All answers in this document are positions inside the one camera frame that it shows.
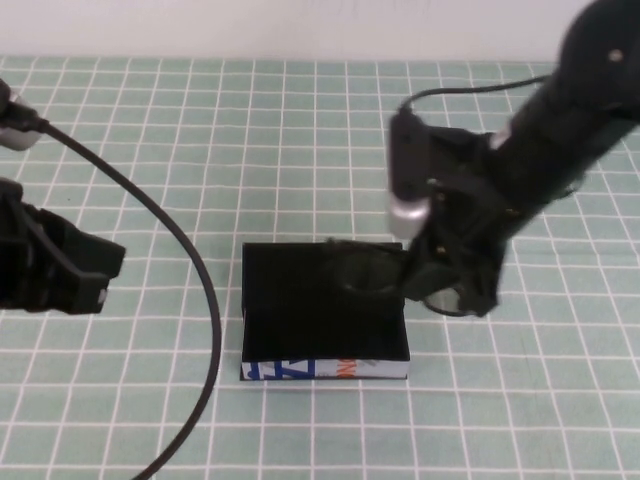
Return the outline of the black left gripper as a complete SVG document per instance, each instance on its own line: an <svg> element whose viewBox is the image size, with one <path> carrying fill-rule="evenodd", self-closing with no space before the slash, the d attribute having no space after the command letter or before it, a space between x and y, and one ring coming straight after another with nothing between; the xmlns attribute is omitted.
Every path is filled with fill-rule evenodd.
<svg viewBox="0 0 640 480"><path fill-rule="evenodd" d="M22 197L21 184L1 180L1 308L100 313L110 279L121 272L126 248L83 232ZM71 262L81 270L77 279Z"/></svg>

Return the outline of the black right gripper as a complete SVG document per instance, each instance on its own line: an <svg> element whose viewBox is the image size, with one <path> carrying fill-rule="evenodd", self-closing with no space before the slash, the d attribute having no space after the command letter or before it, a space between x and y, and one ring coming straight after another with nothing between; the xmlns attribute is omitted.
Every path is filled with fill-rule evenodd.
<svg viewBox="0 0 640 480"><path fill-rule="evenodd" d="M458 282L458 313L484 317L498 304L505 228L517 215L489 170L489 134L422 126L413 134L419 191L429 214L401 269L401 293L421 301Z"/></svg>

